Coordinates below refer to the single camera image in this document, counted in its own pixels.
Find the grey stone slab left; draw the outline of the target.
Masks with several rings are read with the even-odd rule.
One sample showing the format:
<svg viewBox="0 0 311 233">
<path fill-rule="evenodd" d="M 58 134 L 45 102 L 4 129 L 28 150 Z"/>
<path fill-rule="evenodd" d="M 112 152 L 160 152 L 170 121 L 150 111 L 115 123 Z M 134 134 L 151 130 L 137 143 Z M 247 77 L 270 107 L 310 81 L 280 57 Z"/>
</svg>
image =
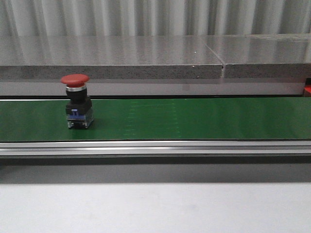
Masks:
<svg viewBox="0 0 311 233">
<path fill-rule="evenodd" d="M 3 36 L 2 81 L 218 79 L 222 63 L 196 36 Z"/>
</svg>

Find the grey stone slab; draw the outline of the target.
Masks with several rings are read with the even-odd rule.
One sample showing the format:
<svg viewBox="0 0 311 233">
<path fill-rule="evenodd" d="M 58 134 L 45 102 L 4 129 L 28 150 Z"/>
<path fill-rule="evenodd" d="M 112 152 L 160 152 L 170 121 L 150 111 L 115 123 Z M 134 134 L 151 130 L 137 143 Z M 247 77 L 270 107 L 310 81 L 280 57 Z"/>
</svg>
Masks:
<svg viewBox="0 0 311 233">
<path fill-rule="evenodd" d="M 218 79 L 222 63 L 196 36 L 3 36 L 2 81 Z"/>
<path fill-rule="evenodd" d="M 224 66 L 225 80 L 303 82 L 311 76 L 310 34 L 204 36 Z"/>
</svg>

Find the red push button on table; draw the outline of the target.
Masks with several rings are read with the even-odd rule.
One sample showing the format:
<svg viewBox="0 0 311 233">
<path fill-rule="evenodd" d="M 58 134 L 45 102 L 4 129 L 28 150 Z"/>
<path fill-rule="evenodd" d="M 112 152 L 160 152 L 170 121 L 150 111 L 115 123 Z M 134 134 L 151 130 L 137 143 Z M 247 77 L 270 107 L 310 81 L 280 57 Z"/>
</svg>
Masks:
<svg viewBox="0 0 311 233">
<path fill-rule="evenodd" d="M 85 74 L 70 74 L 61 78 L 66 85 L 66 94 L 70 101 L 66 105 L 66 118 L 69 129 L 87 129 L 94 120 L 90 96 L 87 95 Z"/>
</svg>

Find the white panel under slab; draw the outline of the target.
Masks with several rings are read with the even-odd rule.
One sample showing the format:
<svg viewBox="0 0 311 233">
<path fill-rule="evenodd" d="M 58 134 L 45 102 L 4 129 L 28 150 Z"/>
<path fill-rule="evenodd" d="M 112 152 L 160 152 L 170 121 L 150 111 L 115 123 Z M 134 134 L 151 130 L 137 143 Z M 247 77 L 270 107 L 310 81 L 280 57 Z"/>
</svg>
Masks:
<svg viewBox="0 0 311 233">
<path fill-rule="evenodd" d="M 236 82 L 217 80 L 92 80 L 91 96 L 301 95 L 305 81 Z M 1 96 L 64 96 L 60 82 L 1 82 Z"/>
</svg>

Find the green conveyor belt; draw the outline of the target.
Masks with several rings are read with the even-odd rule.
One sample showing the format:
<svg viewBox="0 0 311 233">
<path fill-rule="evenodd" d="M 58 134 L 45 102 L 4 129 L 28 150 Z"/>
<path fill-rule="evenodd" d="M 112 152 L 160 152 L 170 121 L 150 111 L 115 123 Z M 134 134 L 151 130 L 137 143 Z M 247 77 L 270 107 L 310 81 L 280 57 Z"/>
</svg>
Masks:
<svg viewBox="0 0 311 233">
<path fill-rule="evenodd" d="M 2 101 L 1 141 L 311 137 L 311 100 L 302 97 L 94 100 L 94 121 L 87 129 L 67 127 L 66 104 Z"/>
</svg>

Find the grey stone slab right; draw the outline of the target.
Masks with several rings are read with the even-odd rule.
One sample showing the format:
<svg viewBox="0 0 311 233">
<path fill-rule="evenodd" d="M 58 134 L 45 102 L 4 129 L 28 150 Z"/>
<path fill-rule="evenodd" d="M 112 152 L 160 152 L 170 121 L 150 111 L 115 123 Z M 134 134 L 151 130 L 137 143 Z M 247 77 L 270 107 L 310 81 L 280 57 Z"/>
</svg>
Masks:
<svg viewBox="0 0 311 233">
<path fill-rule="evenodd" d="M 204 36 L 224 66 L 225 80 L 303 82 L 311 76 L 310 34 Z"/>
</svg>

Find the red object at edge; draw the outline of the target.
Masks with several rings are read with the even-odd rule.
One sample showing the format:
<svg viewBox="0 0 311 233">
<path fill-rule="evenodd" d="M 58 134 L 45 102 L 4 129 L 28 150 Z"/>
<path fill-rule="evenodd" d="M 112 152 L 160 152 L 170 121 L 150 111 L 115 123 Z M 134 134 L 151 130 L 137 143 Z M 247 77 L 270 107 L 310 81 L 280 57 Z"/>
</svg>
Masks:
<svg viewBox="0 0 311 233">
<path fill-rule="evenodd" d="M 303 97 L 311 97 L 311 85 L 306 85 L 304 87 Z"/>
</svg>

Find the grey pleated curtain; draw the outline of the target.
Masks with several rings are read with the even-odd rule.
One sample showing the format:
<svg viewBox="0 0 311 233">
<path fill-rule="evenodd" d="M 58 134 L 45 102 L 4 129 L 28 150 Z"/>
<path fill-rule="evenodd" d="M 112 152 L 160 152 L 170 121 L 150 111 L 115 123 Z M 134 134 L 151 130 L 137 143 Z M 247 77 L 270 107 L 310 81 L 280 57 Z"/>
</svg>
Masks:
<svg viewBox="0 0 311 233">
<path fill-rule="evenodd" d="M 3 0 L 2 36 L 290 34 L 311 31 L 308 0 Z"/>
</svg>

